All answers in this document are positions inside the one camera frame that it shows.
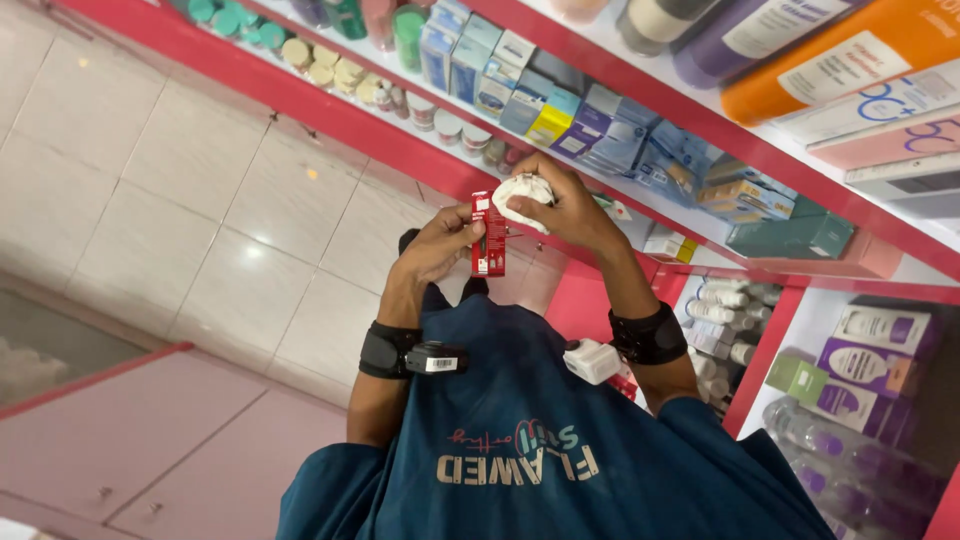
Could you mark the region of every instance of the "green box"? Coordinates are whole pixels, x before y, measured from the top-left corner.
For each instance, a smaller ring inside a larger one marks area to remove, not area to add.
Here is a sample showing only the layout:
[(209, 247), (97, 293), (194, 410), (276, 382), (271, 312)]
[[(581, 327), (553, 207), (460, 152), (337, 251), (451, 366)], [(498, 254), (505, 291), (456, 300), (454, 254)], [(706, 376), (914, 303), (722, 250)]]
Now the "green box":
[(774, 358), (764, 383), (797, 398), (802, 405), (816, 405), (827, 379), (827, 371), (799, 356), (780, 353)]
[(847, 220), (811, 215), (737, 225), (727, 237), (727, 247), (744, 257), (837, 259), (851, 234)]
[(833, 219), (853, 227), (853, 224), (846, 219), (814, 203), (803, 195), (797, 195), (797, 198), (794, 200), (793, 212), (790, 213), (790, 217), (809, 217), (811, 215), (832, 215)]

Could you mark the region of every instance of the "orange tube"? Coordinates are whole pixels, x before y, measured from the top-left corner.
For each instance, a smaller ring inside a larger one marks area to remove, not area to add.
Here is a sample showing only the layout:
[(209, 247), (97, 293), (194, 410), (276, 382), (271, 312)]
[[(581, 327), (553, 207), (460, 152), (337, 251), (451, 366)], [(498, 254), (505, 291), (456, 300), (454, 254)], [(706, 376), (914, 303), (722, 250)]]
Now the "orange tube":
[(747, 127), (960, 58), (960, 0), (875, 0), (725, 88)]

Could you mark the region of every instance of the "teal t-shirt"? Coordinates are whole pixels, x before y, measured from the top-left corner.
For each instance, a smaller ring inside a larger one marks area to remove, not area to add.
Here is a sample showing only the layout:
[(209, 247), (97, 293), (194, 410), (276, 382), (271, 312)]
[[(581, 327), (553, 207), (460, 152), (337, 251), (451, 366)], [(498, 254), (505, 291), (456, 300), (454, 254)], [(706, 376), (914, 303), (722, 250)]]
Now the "teal t-shirt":
[(659, 418), (563, 364), (536, 313), (474, 295), (426, 313), (463, 375), (414, 377), (389, 450), (310, 455), (276, 538), (833, 538), (764, 431), (736, 442), (695, 399)]

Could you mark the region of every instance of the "pink box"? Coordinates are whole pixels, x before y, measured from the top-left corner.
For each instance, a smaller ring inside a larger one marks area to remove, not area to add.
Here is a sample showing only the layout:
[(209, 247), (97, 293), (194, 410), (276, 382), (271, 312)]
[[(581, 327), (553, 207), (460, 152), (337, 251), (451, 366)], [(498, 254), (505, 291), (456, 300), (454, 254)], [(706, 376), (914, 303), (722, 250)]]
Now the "pink box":
[(842, 169), (916, 160), (960, 150), (960, 105), (931, 110), (806, 147)]
[(837, 260), (757, 257), (750, 262), (768, 272), (889, 280), (902, 258), (901, 250), (871, 233), (857, 231)]

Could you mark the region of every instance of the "floor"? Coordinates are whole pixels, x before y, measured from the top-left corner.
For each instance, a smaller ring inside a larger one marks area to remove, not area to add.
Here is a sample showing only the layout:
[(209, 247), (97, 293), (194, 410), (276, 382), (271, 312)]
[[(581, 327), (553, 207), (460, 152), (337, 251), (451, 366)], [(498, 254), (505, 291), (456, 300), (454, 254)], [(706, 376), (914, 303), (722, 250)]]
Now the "floor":
[[(455, 201), (128, 47), (0, 0), (0, 270), (345, 405), (397, 239)], [(543, 313), (565, 264), (511, 238), (491, 297)]]

